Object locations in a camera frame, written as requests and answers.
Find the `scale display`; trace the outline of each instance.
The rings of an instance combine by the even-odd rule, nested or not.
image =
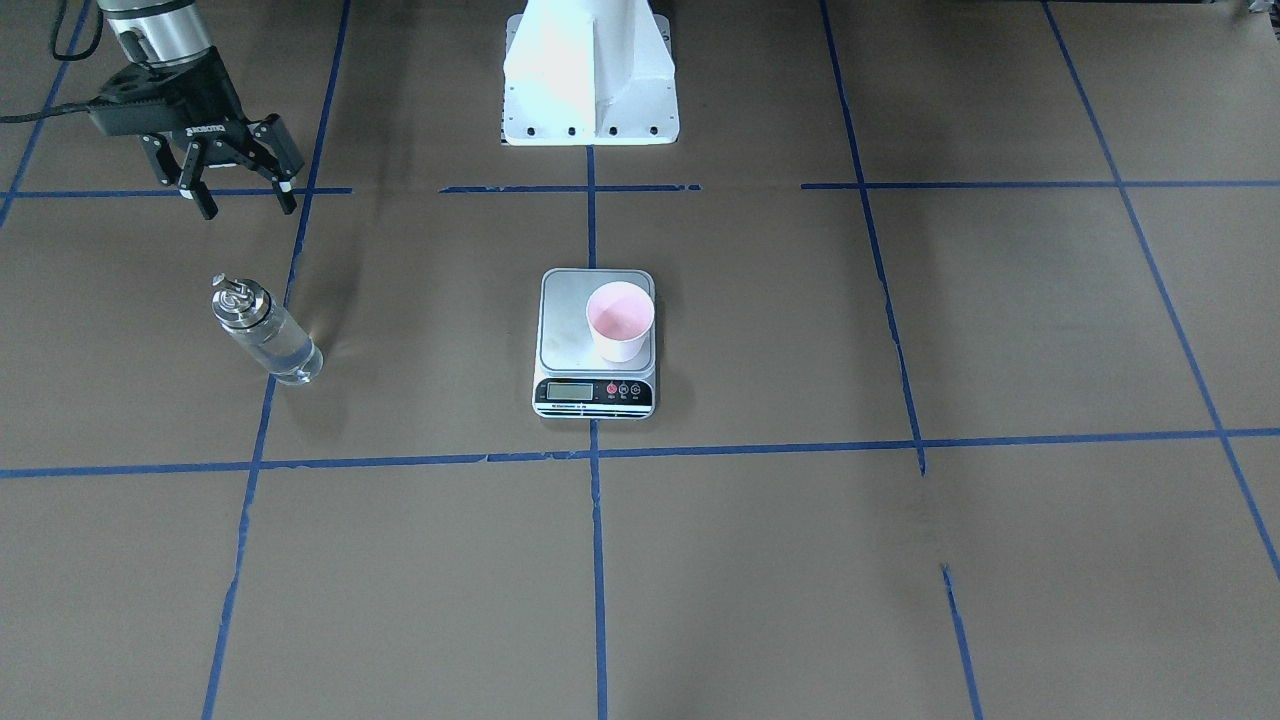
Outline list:
[[[586,300],[605,283],[625,281],[654,297],[644,270],[557,268],[543,275],[534,357],[534,411],[543,418],[641,419],[658,400],[657,322],[640,354],[611,363],[595,351]]]

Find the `scale control panel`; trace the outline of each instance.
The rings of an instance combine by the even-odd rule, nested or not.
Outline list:
[[[648,418],[653,388],[636,379],[548,378],[534,388],[534,409],[547,418]]]

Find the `clear liquid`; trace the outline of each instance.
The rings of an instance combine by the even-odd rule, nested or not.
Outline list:
[[[283,307],[273,307],[268,316],[252,328],[227,332],[279,383],[287,386],[310,383],[324,366],[324,354]]]

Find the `metal lid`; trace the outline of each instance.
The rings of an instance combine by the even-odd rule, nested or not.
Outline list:
[[[214,286],[214,315],[228,328],[248,328],[262,322],[271,309],[271,293],[251,279],[218,273]]]

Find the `blue tape grid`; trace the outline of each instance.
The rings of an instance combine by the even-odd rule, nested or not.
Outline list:
[[[206,689],[205,705],[202,717],[210,720],[214,712],[214,705],[216,702],[218,683],[220,679],[221,665],[225,656],[227,638],[230,629],[230,620],[234,611],[236,592],[239,584],[239,574],[243,565],[244,547],[247,542],[248,525],[250,525],[250,507],[252,506],[253,497],[257,488],[257,479],[261,470],[273,469],[285,469],[285,468],[375,468],[375,466],[394,466],[394,465],[435,465],[435,464],[470,464],[470,462],[530,462],[530,461],[563,461],[563,460],[589,460],[591,469],[591,501],[593,501],[593,555],[594,555],[594,575],[595,575],[595,624],[596,624],[596,674],[598,674],[598,717],[600,720],[607,720],[608,716],[608,683],[607,683],[607,665],[605,665],[605,596],[604,596],[604,565],[603,565],[603,525],[600,518],[600,470],[599,461],[603,457],[664,457],[664,456],[713,456],[713,455],[753,455],[753,454],[788,454],[788,452],[860,452],[860,451],[879,451],[879,450],[915,450],[920,461],[922,471],[925,469],[924,450],[932,447],[991,447],[991,446],[1032,446],[1032,445],[1062,445],[1062,443],[1107,443],[1107,442],[1158,442],[1158,441],[1185,441],[1185,439],[1219,439],[1222,445],[1224,451],[1228,455],[1233,473],[1235,474],[1236,482],[1240,487],[1240,492],[1245,498],[1245,503],[1253,516],[1254,525],[1262,538],[1263,546],[1268,553],[1272,564],[1272,569],[1276,571],[1277,578],[1280,578],[1280,560],[1276,557],[1276,550],[1267,533],[1266,525],[1258,512],[1257,505],[1253,500],[1252,491],[1249,489],[1248,482],[1239,466],[1235,457],[1234,448],[1231,447],[1230,438],[1238,437],[1280,437],[1280,428],[1225,428],[1213,405],[1212,397],[1208,392],[1208,387],[1203,379],[1199,370],[1199,365],[1196,361],[1196,356],[1192,351],[1190,343],[1187,334],[1181,327],[1178,318],[1176,310],[1172,305],[1172,300],[1167,292],[1164,279],[1160,274],[1156,259],[1151,247],[1147,242],[1146,234],[1143,232],[1140,220],[1133,208],[1133,204],[1128,195],[1128,188],[1130,187],[1280,187],[1280,179],[1239,179],[1239,181],[1125,181],[1121,178],[1115,160],[1111,155],[1110,146],[1107,145],[1106,137],[1102,128],[1097,120],[1097,115],[1093,111],[1092,104],[1089,102],[1088,95],[1084,91],[1084,86],[1080,82],[1079,74],[1075,65],[1070,58],[1070,53],[1066,47],[1066,42],[1057,27],[1053,18],[1052,10],[1048,3],[1041,3],[1046,19],[1048,20],[1055,38],[1059,42],[1062,58],[1068,64],[1071,73],[1073,82],[1080,95],[1082,102],[1085,105],[1089,120],[1093,124],[1094,133],[1097,135],[1100,146],[1107,159],[1108,167],[1111,169],[1111,181],[1062,181],[1062,182],[867,182],[861,169],[861,160],[858,151],[856,137],[854,135],[852,115],[849,109],[847,96],[845,94],[844,79],[841,77],[838,55],[836,53],[835,38],[831,29],[829,14],[827,12],[826,0],[819,0],[819,6],[822,9],[824,31],[827,35],[828,50],[832,59],[832,69],[836,77],[837,88],[840,92],[842,111],[845,114],[846,132],[850,142],[850,154],[854,161],[855,174],[858,182],[854,183],[805,183],[801,186],[803,190],[856,190],[860,193],[863,201],[864,217],[868,225],[868,233],[872,240],[873,254],[876,256],[877,272],[879,274],[881,282],[884,287],[886,295],[886,315],[890,323],[891,333],[895,340],[895,345],[899,351],[900,369],[902,374],[904,384],[904,398],[908,404],[909,416],[911,419],[911,439],[900,441],[873,441],[873,442],[831,442],[831,443],[787,443],[787,445],[740,445],[740,446],[687,446],[687,447],[649,447],[649,448],[618,448],[618,450],[600,450],[599,447],[599,425],[598,421],[590,423],[590,438],[589,448],[586,450],[563,450],[563,451],[545,451],[545,452],[508,452],[508,454],[474,454],[474,455],[431,455],[431,456],[399,456],[399,457],[351,457],[351,459],[300,459],[300,460],[264,460],[262,451],[266,442],[266,432],[270,421],[271,414],[271,401],[274,397],[275,383],[274,380],[268,380],[266,389],[264,391],[262,410],[259,423],[259,432],[255,441],[253,456],[250,461],[236,461],[236,462],[189,462],[189,464],[156,464],[156,465],[114,465],[114,466],[79,466],[79,468],[31,468],[31,469],[0,469],[0,479],[5,478],[52,478],[52,477],[104,477],[104,475],[122,475],[122,474],[168,474],[168,473],[205,473],[205,471],[248,471],[248,479],[246,484],[244,502],[241,511],[241,524],[237,537],[237,551],[236,551],[236,565],[230,584],[224,598],[221,621],[219,625],[218,642],[214,651],[214,659],[210,667],[209,687]],[[86,4],[84,10],[82,10],[79,18],[77,19],[76,29],[72,35],[70,46],[74,47],[87,18],[88,4]],[[314,161],[310,172],[310,179],[307,188],[297,188],[296,192],[303,195],[302,215],[300,219],[298,234],[294,241],[293,258],[289,268],[289,281],[285,288],[285,302],[288,302],[289,295],[292,292],[293,281],[297,273],[297,261],[302,252],[306,240],[306,229],[310,219],[311,200],[317,195],[349,195],[352,188],[349,187],[315,187],[320,155],[324,147],[324,137],[328,127],[329,110],[332,108],[334,86],[338,77],[338,69],[342,59],[342,50],[344,45],[347,26],[349,20],[351,3],[346,0],[343,4],[342,20],[339,23],[338,41],[334,49],[334,58],[330,69],[329,86],[325,96],[324,110],[320,119],[320,129],[316,136],[316,146],[312,154]],[[45,108],[52,105],[59,87],[65,76],[68,64],[63,63],[59,68],[58,76],[55,77],[54,85],[49,92],[45,101]],[[56,199],[74,199],[74,197],[148,197],[148,196],[170,196],[175,195],[169,190],[155,190],[155,191],[47,191],[47,192],[24,192],[20,191],[22,179],[27,172],[32,152],[35,150],[36,142],[40,138],[41,129],[44,127],[44,120],[36,123],[31,138],[27,142],[27,147],[23,152],[22,161],[19,164],[18,172],[10,183],[10,187],[4,192],[4,205],[0,206],[0,227],[8,217],[9,209],[14,200],[27,199],[27,197],[56,197]],[[443,188],[442,193],[520,193],[520,192],[582,192],[588,196],[588,255],[589,266],[595,266],[595,241],[596,241],[596,228],[595,228],[595,199],[599,192],[684,192],[684,191],[699,191],[701,186],[699,184],[634,184],[634,186],[598,186],[595,183],[595,156],[594,147],[586,149],[586,161],[588,161],[588,184],[585,186],[452,186]],[[1134,227],[1134,232],[1138,236],[1139,243],[1142,245],[1143,254],[1147,259],[1148,266],[1156,281],[1156,284],[1161,292],[1162,301],[1165,302],[1166,311],[1170,316],[1171,323],[1178,333],[1179,341],[1183,346],[1183,351],[1187,356],[1188,363],[1192,366],[1192,372],[1196,377],[1197,384],[1201,388],[1201,395],[1204,400],[1206,407],[1213,423],[1213,429],[1204,430],[1178,430],[1178,432],[1149,432],[1149,433],[1096,433],[1096,434],[1060,434],[1060,436],[1007,436],[1007,437],[975,437],[975,438],[923,438],[919,432],[919,425],[915,419],[914,402],[910,395],[910,384],[906,373],[906,364],[901,351],[900,338],[897,336],[896,322],[892,314],[892,301],[888,292],[888,282],[884,275],[883,263],[879,255],[878,237],[874,227],[874,217],[872,214],[869,191],[879,190],[969,190],[969,188],[1057,188],[1057,187],[1093,187],[1093,188],[1116,188],[1121,193],[1125,209],[1129,213],[1130,222]],[[214,191],[215,195],[270,195],[270,190],[223,190]],[[956,641],[960,648],[961,661],[965,671],[965,680],[969,688],[970,703],[975,720],[982,720],[982,705],[978,696],[978,687],[974,679],[973,664],[969,655],[968,641],[964,633],[964,623],[960,616],[959,606],[955,598],[954,583],[951,578],[950,566],[942,566],[943,584],[946,585],[947,600],[952,612],[952,620],[955,624]]]

